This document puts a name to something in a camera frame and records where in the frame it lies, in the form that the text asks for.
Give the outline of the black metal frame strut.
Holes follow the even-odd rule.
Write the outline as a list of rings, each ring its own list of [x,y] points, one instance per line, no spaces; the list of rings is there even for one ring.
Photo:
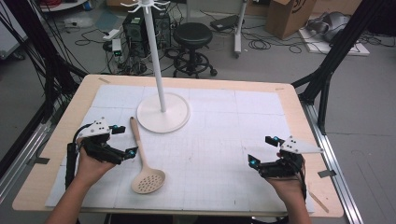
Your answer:
[[[320,66],[313,73],[291,83],[294,88],[307,85],[298,94],[300,101],[306,105],[313,105],[320,95],[317,125],[322,134],[326,134],[325,121],[332,75],[386,2],[387,0],[362,0]]]
[[[33,0],[0,0],[0,8],[2,6],[7,6],[10,14],[27,35],[30,44],[22,39],[10,19],[2,13],[0,13],[0,22],[28,54],[38,76],[45,80],[43,85],[45,100],[39,111],[42,120],[46,122],[54,114],[55,102],[63,96],[71,99],[77,91],[79,84],[73,75],[84,78],[88,73],[61,56],[50,40],[40,19],[40,10],[35,7]]]

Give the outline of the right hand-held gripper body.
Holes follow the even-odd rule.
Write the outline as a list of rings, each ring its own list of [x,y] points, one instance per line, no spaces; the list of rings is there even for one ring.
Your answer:
[[[292,136],[279,148],[280,158],[262,163],[259,174],[263,178],[293,176],[302,170],[305,153],[322,153],[323,149]]]

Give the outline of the person's right hand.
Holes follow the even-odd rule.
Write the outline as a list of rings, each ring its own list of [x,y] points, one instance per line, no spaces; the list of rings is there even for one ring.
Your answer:
[[[269,177],[266,181],[275,189],[277,196],[286,205],[305,205],[302,179],[299,174],[287,177]]]

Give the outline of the cardboard box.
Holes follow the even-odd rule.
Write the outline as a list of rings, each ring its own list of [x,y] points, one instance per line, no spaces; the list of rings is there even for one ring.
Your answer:
[[[285,39],[307,23],[317,0],[271,0],[265,23],[266,31]]]

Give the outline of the white round table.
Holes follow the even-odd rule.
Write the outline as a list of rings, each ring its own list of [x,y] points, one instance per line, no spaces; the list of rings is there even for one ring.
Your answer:
[[[66,10],[74,7],[81,7],[84,3],[86,3],[88,0],[77,0],[76,2],[66,2],[65,0],[62,0],[60,4],[54,5],[54,6],[46,6],[42,5],[40,9],[43,12],[54,12],[54,11],[61,11],[61,10]]]

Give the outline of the white adapter box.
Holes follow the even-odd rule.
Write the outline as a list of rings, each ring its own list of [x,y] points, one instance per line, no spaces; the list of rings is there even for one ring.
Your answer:
[[[114,38],[112,40],[111,47],[112,47],[112,52],[115,56],[122,55],[121,41],[119,38]]]

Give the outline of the aluminium rail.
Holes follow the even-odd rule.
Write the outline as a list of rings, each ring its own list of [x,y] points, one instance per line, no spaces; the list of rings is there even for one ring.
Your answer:
[[[40,106],[4,158],[0,160],[0,204],[6,200],[24,170],[33,167],[27,162],[32,158],[43,158],[40,153],[50,140],[66,108],[67,105],[64,103],[55,103],[53,112],[47,118],[44,106]]]
[[[330,179],[335,187],[338,199],[344,210],[344,215],[349,224],[364,224],[361,213],[356,205],[353,196],[347,185],[339,162],[332,149],[330,139],[325,133],[322,133],[317,125],[318,112],[313,105],[302,104],[305,116],[310,124],[312,133],[317,144],[324,149],[322,154],[327,170],[331,173]]]

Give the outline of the thin wooden stick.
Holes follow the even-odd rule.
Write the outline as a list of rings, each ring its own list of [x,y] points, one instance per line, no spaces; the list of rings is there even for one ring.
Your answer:
[[[327,206],[311,191],[308,191],[309,195],[311,196],[311,198],[321,207],[321,209],[325,212],[325,213],[329,213],[330,210],[327,208]]]

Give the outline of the white hook stand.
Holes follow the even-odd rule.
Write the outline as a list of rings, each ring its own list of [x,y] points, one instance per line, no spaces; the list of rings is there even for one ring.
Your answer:
[[[157,0],[133,0],[132,4],[121,3],[124,7],[132,7],[130,13],[142,9],[148,34],[148,43],[153,64],[157,87],[157,95],[143,99],[136,110],[136,117],[130,118],[133,134],[138,135],[138,125],[153,133],[172,133],[187,124],[191,110],[189,103],[180,95],[165,92],[157,50],[156,37],[152,19],[152,8],[160,10]]]

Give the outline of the black flat laptop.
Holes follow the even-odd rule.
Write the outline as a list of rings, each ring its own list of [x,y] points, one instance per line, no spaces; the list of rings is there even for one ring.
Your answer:
[[[232,15],[222,19],[214,20],[210,22],[210,26],[216,31],[224,31],[227,29],[233,29],[238,23],[238,16]]]

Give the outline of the white power strip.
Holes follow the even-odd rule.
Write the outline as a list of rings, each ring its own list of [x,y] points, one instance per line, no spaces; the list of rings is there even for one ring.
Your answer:
[[[120,33],[120,29],[113,29],[111,30],[107,35],[103,36],[103,39],[105,41],[112,40],[114,37],[116,37]]]

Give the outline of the white flat board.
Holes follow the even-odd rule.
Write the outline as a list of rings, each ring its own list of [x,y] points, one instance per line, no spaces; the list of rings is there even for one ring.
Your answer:
[[[330,52],[330,44],[326,42],[321,35],[307,31],[305,28],[300,29],[298,34],[310,53],[328,54]],[[354,44],[348,52],[350,56],[368,56],[369,54],[369,50],[360,42]]]

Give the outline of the grey rounded device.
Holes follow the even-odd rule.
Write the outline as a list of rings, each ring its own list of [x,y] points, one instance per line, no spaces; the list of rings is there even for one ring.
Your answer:
[[[324,12],[321,16],[309,20],[305,28],[320,34],[326,42],[331,43],[338,33],[344,30],[349,20],[348,15],[338,11]]]

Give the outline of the white cabinet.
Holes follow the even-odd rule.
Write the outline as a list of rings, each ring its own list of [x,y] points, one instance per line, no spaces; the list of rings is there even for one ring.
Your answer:
[[[20,45],[17,38],[11,33],[15,31],[23,40],[27,39],[14,15],[3,0],[0,0],[0,60],[5,60]]]

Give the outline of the white floor stand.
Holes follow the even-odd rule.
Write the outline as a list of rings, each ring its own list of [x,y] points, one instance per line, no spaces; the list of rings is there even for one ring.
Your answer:
[[[248,0],[242,0],[242,5],[240,8],[240,12],[238,15],[238,23],[237,26],[235,28],[235,32],[234,32],[234,48],[233,48],[233,53],[234,53],[234,57],[236,59],[239,58],[241,52],[242,52],[242,25],[243,25],[243,21],[244,21],[244,16],[245,16],[245,12],[246,12],[246,8],[248,5]]]

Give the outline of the wooden slotted spoon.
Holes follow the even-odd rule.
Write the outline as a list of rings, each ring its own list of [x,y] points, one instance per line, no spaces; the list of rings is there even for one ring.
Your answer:
[[[156,191],[164,184],[165,172],[162,170],[153,169],[148,165],[136,118],[130,117],[130,123],[134,140],[138,147],[138,155],[140,156],[142,164],[140,173],[132,182],[132,189],[134,192],[139,194],[148,194]]]

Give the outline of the person's left hand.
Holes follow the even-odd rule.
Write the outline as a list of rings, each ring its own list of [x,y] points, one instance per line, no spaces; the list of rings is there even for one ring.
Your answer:
[[[82,138],[78,139],[78,146],[79,159],[75,181],[84,187],[90,188],[105,173],[114,168],[115,164],[107,161],[98,161],[90,157],[82,144]]]

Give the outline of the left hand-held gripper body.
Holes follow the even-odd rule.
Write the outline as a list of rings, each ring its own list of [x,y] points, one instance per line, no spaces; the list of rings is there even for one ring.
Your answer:
[[[82,138],[82,144],[90,157],[98,161],[121,164],[124,152],[107,143],[112,134],[110,126],[112,125],[108,125],[106,119],[101,117],[82,126],[77,132],[77,139]]]

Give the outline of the white grid mat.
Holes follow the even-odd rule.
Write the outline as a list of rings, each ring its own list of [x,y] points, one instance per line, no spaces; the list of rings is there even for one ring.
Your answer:
[[[187,124],[173,133],[139,130],[148,164],[165,173],[163,186],[137,194],[141,160],[124,161],[89,190],[87,209],[156,212],[284,212],[276,192],[248,165],[248,156],[275,161],[267,136],[290,136],[280,96],[273,92],[175,88],[190,105]]]

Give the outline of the black round stool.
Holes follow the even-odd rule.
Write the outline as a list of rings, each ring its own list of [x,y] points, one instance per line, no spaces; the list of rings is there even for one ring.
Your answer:
[[[173,77],[183,73],[198,78],[206,69],[209,69],[212,77],[218,74],[208,58],[203,53],[197,52],[198,49],[206,47],[213,38],[212,31],[206,25],[199,22],[183,23],[175,29],[173,38],[180,46],[174,58]]]

